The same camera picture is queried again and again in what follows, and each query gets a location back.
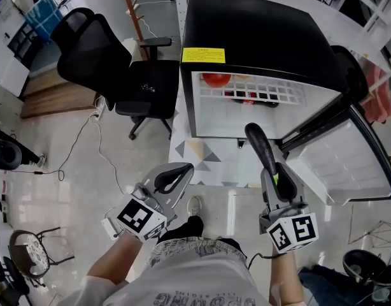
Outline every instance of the shoe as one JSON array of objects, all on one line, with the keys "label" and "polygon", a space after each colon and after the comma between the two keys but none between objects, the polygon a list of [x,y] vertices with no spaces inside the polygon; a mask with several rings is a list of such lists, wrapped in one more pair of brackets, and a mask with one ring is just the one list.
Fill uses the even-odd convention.
[{"label": "shoe", "polygon": [[201,200],[198,196],[193,196],[187,203],[187,213],[189,217],[200,216]]},{"label": "shoe", "polygon": [[39,158],[40,158],[40,160],[38,160],[37,166],[39,168],[41,168],[45,164],[45,161],[47,160],[47,157],[46,157],[45,154],[42,154],[42,155],[40,155]]}]

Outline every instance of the black mesh chair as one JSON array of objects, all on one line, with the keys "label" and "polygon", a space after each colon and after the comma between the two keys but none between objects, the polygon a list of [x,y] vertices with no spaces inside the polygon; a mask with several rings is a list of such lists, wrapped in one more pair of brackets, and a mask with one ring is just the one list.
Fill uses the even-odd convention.
[{"label": "black mesh chair", "polygon": [[64,53],[73,47],[78,39],[77,32],[81,26],[94,16],[94,12],[88,8],[76,8],[71,10],[52,31],[50,39],[54,41]]},{"label": "black mesh chair", "polygon": [[170,46],[171,39],[142,41],[140,46],[150,49],[150,60],[131,64],[132,55],[102,15],[94,15],[84,23],[77,36],[73,47],[58,61],[59,75],[104,96],[109,110],[115,107],[118,114],[132,117],[135,124],[129,133],[131,140],[146,118],[160,119],[171,136],[166,119],[174,114],[180,63],[157,60],[157,47]]}]

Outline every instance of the chair base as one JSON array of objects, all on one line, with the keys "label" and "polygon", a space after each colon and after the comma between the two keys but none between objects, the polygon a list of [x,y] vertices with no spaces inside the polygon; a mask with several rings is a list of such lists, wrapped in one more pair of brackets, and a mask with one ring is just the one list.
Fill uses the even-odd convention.
[{"label": "chair base", "polygon": [[[143,121],[145,121],[146,117],[131,117],[131,119],[134,123],[134,126],[133,126],[131,132],[129,133],[129,139],[135,140],[136,135],[134,133],[140,127],[140,125],[142,125],[142,123],[143,123]],[[163,122],[164,127],[166,127],[167,131],[169,132],[169,140],[170,140],[171,139],[171,128],[165,119],[161,119],[161,121]]]}]

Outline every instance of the geometric patterned tablecloth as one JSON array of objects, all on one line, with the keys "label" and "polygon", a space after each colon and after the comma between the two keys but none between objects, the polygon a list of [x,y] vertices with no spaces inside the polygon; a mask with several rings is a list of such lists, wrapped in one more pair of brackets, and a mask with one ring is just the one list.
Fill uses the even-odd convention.
[{"label": "geometric patterned tablecloth", "polygon": [[193,185],[260,187],[262,165],[246,142],[238,149],[236,138],[193,138],[181,83],[170,141],[169,162],[194,165]]}]

